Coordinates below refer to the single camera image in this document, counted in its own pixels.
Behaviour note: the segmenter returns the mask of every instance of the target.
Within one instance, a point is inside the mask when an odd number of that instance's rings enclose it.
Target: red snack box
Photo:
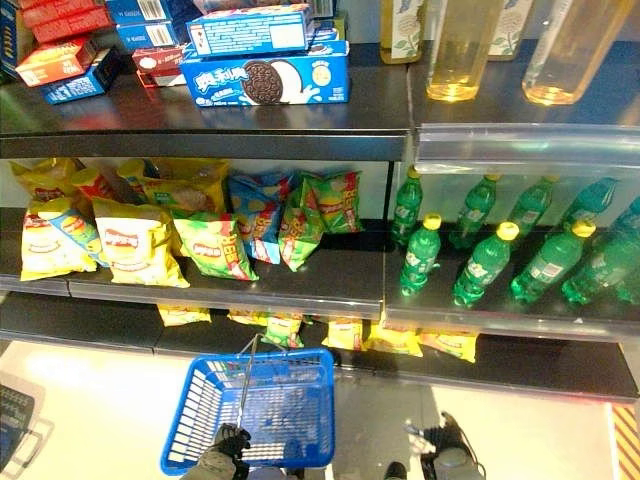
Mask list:
[[[86,12],[76,13],[52,22],[33,27],[33,34],[39,43],[51,42],[60,38],[87,33],[98,28],[110,26],[111,18],[106,7],[95,7]]]
[[[27,28],[33,28],[100,5],[104,5],[102,0],[53,0],[23,10],[22,16]]]
[[[35,87],[84,73],[95,56],[96,48],[89,37],[72,38],[40,45],[16,71],[27,86]]]
[[[175,47],[139,48],[131,58],[141,73],[157,74],[167,70],[178,70],[182,61],[184,45]]]

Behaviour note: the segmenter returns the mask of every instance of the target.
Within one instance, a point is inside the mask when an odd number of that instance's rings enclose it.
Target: box stack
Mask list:
[[[180,68],[196,105],[341,103],[349,44],[308,4],[223,10],[187,24]]]

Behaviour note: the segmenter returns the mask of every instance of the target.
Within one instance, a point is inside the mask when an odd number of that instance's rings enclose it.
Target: oreo cookie box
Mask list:
[[[189,44],[180,69],[199,107],[344,103],[349,43],[314,42],[306,52],[206,58]]]

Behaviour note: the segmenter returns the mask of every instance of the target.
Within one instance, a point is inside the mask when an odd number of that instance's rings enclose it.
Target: yellow liquid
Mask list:
[[[534,65],[534,54],[527,68],[522,81],[527,98],[543,105],[577,102],[635,3],[636,0],[574,0],[542,65]]]
[[[418,22],[420,23],[420,41],[415,45],[415,54],[393,58],[391,45],[393,44],[393,0],[380,0],[380,58],[384,63],[398,64],[417,62],[422,57],[424,37],[424,17],[427,0],[418,8]]]
[[[478,93],[504,0],[449,0],[427,95],[458,102]]]

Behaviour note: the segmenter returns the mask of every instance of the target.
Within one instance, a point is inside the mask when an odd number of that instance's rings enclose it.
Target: bottle cap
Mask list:
[[[578,237],[589,238],[596,231],[596,226],[589,220],[577,220],[571,231]]]
[[[416,167],[411,165],[409,170],[407,171],[407,177],[409,178],[420,178],[420,174],[416,171]]]
[[[442,223],[442,217],[437,213],[427,213],[422,221],[422,226],[427,230],[437,230]]]
[[[498,231],[496,232],[498,237],[506,241],[511,241],[516,238],[518,233],[520,233],[520,229],[513,222],[502,222],[498,226]]]

